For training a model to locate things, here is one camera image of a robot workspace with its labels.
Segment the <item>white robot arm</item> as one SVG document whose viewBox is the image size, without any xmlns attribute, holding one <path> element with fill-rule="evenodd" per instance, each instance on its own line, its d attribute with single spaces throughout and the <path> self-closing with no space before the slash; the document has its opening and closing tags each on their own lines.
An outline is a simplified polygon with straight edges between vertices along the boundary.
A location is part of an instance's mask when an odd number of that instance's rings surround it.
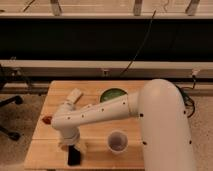
<svg viewBox="0 0 213 171">
<path fill-rule="evenodd" d="M 181 90 L 153 79 L 138 91 L 78 110 L 66 101 L 51 125 L 68 145 L 80 139 L 81 125 L 135 117 L 140 123 L 145 171 L 197 171 Z"/>
</svg>

